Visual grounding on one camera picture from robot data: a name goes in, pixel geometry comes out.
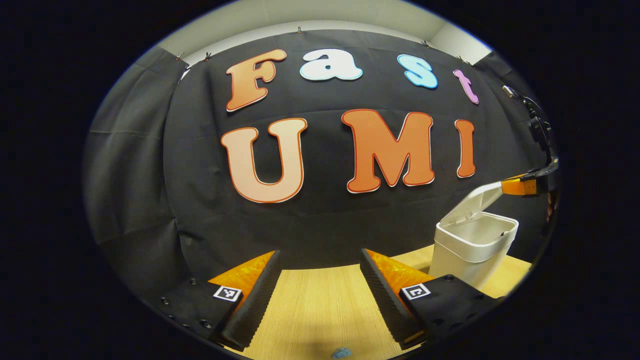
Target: white trash can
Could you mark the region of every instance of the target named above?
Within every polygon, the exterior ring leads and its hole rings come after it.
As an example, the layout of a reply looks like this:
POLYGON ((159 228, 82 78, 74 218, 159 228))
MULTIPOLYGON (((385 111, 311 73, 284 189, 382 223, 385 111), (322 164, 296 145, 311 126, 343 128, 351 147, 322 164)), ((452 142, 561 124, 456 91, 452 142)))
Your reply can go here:
POLYGON ((452 274, 480 289, 500 265, 518 231, 518 221, 483 210, 502 195, 500 182, 470 192, 436 224, 429 275, 452 274))

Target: white ceiling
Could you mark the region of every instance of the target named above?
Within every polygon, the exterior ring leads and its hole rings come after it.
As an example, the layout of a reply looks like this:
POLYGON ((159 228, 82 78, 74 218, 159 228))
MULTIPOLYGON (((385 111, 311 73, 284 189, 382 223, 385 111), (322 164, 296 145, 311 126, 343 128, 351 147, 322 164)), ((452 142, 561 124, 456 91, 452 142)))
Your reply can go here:
POLYGON ((158 45, 192 54, 257 28, 304 20, 345 20, 381 26, 430 41, 447 23, 402 0, 238 0, 177 30, 158 45))

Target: open lid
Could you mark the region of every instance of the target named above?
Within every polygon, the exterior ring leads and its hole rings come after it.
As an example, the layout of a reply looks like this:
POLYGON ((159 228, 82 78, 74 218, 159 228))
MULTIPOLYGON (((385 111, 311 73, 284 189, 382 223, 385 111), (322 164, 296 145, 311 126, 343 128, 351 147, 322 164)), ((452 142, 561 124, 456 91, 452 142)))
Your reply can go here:
POLYGON ((502 196, 500 181, 483 185, 471 191, 453 210, 442 218, 442 225, 449 225, 462 220, 468 220, 493 204, 502 196))

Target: wooden table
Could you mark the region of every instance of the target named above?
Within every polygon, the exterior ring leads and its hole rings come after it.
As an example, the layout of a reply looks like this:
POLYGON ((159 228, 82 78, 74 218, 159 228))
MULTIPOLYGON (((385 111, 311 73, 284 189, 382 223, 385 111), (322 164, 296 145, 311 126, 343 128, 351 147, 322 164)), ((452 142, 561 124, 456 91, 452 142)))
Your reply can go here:
MULTIPOLYGON (((429 271, 433 245, 393 256, 429 271)), ((531 267, 506 256, 481 289, 491 297, 507 295, 531 267)), ((282 270, 251 346, 237 352, 255 360, 331 359, 348 347, 347 360, 382 360, 400 350, 387 329, 359 265, 310 270, 282 270)))

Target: orange letter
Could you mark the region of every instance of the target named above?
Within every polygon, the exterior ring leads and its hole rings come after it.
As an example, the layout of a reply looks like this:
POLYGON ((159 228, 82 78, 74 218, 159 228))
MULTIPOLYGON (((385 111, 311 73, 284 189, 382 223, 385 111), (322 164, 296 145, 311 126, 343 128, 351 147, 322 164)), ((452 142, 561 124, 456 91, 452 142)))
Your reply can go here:
POLYGON ((373 172, 374 158, 389 186, 397 184, 407 158, 409 169, 403 176, 405 185, 424 185, 433 181, 430 145, 433 119, 429 115, 407 114, 397 140, 374 110, 349 110, 342 114, 342 122, 353 132, 356 169, 353 179, 347 183, 350 192, 372 192, 380 187, 380 179, 373 172))
POLYGON ((269 125, 269 134, 278 138, 282 176, 277 183, 258 179, 253 162, 253 141, 258 138, 254 127, 229 131, 220 142, 227 148, 229 171, 234 187, 243 197, 255 202, 283 202, 298 193, 305 176, 302 167, 300 133, 307 128, 305 119, 283 119, 269 125))
POLYGON ((456 120, 455 125, 460 133, 458 177, 469 177, 476 173, 476 166, 474 165, 474 125, 467 120, 456 120))
POLYGON ((283 50, 275 49, 227 69, 227 74, 231 74, 231 100, 227 103, 227 111, 236 111, 267 96, 267 89, 259 88, 255 80, 262 79, 265 83, 273 80, 276 67, 272 61, 267 60, 280 61, 286 57, 287 53, 283 50), (263 61, 260 68, 256 69, 255 65, 263 61))

